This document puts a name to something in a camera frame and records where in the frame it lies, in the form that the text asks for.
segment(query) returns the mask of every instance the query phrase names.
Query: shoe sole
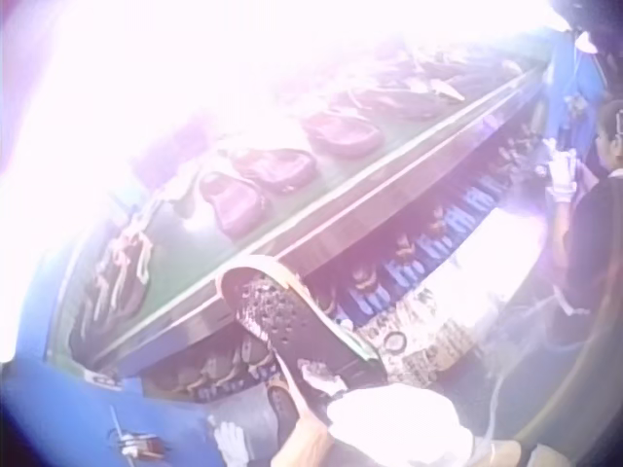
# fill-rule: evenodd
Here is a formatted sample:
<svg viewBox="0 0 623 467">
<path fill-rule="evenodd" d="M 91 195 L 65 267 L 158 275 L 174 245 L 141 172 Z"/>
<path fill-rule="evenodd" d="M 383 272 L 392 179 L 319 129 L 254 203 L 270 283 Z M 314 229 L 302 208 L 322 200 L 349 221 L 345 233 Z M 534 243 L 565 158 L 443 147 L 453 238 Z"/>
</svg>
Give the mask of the shoe sole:
<svg viewBox="0 0 623 467">
<path fill-rule="evenodd" d="M 252 335 L 266 342 L 298 381 L 301 360 L 321 362 L 349 389 L 386 382 L 376 355 L 364 355 L 339 337 L 344 332 L 313 302 L 300 280 L 270 257 L 251 256 L 220 275 L 217 289 Z"/>
</svg>

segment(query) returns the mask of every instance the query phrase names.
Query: white glove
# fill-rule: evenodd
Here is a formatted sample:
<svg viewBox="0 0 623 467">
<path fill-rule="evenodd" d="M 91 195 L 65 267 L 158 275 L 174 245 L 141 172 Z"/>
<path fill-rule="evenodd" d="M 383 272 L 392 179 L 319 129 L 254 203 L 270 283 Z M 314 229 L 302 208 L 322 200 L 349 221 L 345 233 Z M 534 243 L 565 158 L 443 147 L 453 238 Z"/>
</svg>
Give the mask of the white glove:
<svg viewBox="0 0 623 467">
<path fill-rule="evenodd" d="M 547 140 L 545 144 L 550 148 L 551 161 L 548 163 L 552 176 L 552 186 L 548 189 L 556 202 L 571 202 L 577 189 L 575 170 L 577 156 L 575 150 L 557 151 L 556 141 Z"/>
<path fill-rule="evenodd" d="M 359 389 L 332 402 L 327 414 L 334 438 L 387 467 L 463 466 L 474 438 L 458 422 L 452 402 L 405 384 Z"/>
<path fill-rule="evenodd" d="M 244 443 L 242 428 L 232 422 L 224 421 L 214 429 L 214 440 L 227 467 L 246 467 L 249 462 L 249 453 Z"/>
</svg>

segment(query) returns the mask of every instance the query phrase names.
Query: conveyor belt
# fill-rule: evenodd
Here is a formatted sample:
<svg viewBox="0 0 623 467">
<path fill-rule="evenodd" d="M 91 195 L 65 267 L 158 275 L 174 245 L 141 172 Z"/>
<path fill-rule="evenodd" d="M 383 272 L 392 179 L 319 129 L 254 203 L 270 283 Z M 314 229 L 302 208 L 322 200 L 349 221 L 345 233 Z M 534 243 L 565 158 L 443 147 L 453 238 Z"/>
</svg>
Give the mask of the conveyor belt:
<svg viewBox="0 0 623 467">
<path fill-rule="evenodd" d="M 148 232 L 158 247 L 147 299 L 92 361 L 134 375 L 231 322 L 213 280 L 236 255 L 271 254 L 302 274 L 322 266 L 452 170 L 534 96 L 539 77 L 533 70 L 428 127 L 384 127 L 388 144 L 375 162 L 323 170 L 324 178 L 282 200 L 260 232 L 237 243 L 202 233 L 189 239 L 165 209 Z"/>
</svg>

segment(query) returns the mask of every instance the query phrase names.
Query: hair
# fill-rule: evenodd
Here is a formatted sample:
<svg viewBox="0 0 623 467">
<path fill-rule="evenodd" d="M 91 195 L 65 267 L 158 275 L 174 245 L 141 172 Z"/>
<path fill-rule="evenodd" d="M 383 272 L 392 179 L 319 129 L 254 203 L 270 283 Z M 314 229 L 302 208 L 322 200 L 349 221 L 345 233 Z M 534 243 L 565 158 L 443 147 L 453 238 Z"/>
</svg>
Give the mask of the hair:
<svg viewBox="0 0 623 467">
<path fill-rule="evenodd" d="M 610 141 L 617 135 L 623 138 L 623 99 L 611 100 L 602 106 L 598 125 Z"/>
</svg>

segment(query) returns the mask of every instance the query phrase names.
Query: black shirt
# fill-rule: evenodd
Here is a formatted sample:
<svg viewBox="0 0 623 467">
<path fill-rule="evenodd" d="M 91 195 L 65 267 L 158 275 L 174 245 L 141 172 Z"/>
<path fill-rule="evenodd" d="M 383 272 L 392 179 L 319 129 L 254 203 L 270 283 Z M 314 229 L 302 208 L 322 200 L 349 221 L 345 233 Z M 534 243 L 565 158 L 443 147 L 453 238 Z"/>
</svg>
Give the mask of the black shirt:
<svg viewBox="0 0 623 467">
<path fill-rule="evenodd" d="M 565 297 L 576 309 L 597 311 L 604 296 L 623 288 L 623 178 L 602 180 L 578 203 L 567 245 Z"/>
</svg>

